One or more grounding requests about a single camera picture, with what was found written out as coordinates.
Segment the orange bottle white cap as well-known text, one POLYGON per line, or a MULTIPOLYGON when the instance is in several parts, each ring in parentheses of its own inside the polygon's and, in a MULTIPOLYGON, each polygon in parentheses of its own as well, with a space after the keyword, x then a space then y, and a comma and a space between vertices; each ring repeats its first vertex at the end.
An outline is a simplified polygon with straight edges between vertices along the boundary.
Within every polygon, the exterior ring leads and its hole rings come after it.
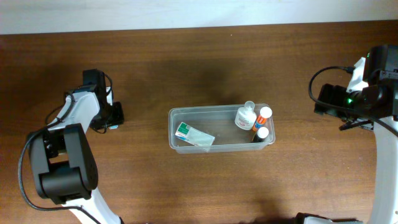
POLYGON ((257 131, 259 128, 263 127, 266 121, 272 116, 272 110, 270 107, 262 107, 259 111, 259 115, 252 127, 253 131, 257 131))

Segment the clear plastic container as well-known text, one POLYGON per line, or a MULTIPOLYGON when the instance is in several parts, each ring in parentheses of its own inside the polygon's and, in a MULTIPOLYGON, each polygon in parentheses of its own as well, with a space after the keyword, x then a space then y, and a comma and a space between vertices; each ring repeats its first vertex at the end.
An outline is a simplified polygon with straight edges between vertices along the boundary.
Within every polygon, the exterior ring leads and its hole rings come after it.
POLYGON ((275 142, 273 117, 267 118, 264 127, 269 130, 263 142, 252 142, 253 130, 239 128, 234 120, 241 105, 218 105, 173 108, 169 111, 169 145, 179 154, 256 151, 275 142), (178 137, 184 123, 198 131, 213 136, 210 146, 197 146, 187 142, 187 137, 178 137))

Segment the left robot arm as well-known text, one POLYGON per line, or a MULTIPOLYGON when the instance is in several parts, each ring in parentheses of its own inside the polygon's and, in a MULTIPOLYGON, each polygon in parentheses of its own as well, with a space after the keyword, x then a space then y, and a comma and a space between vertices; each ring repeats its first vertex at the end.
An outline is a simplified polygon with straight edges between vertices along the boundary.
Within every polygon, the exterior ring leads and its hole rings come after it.
POLYGON ((65 92, 65 104, 43 128, 28 134, 28 154, 38 195, 71 211, 81 223, 122 223, 98 189, 98 168, 86 132, 104 134, 124 122, 120 102, 113 100, 113 82, 98 69, 83 71, 83 83, 65 92))

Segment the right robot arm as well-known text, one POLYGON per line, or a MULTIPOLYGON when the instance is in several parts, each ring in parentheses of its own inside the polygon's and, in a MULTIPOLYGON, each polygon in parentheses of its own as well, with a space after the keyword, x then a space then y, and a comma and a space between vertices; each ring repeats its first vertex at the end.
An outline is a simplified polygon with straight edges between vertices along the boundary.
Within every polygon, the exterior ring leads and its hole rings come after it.
POLYGON ((318 96, 308 95, 314 112, 344 123, 340 130, 363 128, 376 138, 376 181, 369 223, 397 223, 397 46, 371 48, 354 66, 348 86, 324 84, 318 96))

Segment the white green medicine box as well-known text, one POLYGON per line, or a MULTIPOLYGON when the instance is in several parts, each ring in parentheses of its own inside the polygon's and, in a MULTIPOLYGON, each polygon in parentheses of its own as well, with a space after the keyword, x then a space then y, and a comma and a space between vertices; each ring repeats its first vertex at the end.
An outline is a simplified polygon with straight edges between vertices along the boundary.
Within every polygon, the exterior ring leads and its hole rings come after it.
POLYGON ((184 122, 178 125, 175 136, 194 146, 211 146, 215 140, 214 136, 199 131, 184 122))

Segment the clear sanitizer bottle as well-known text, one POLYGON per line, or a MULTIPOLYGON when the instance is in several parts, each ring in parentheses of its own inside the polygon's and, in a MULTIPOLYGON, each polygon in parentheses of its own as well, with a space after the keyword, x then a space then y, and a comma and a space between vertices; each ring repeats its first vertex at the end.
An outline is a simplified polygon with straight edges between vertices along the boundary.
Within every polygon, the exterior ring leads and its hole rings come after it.
POLYGON ((234 123, 243 130, 250 130, 254 126, 257 115, 254 112, 255 104, 252 101, 245 102, 244 106, 237 110, 234 123))

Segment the black bottle white cap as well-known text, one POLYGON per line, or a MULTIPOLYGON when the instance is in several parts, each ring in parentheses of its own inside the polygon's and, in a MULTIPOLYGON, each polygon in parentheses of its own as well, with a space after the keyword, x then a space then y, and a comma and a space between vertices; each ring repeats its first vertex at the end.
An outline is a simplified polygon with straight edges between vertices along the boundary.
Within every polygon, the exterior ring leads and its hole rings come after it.
POLYGON ((266 127, 261 127, 255 133, 252 143, 264 142, 269 135, 269 130, 266 127))

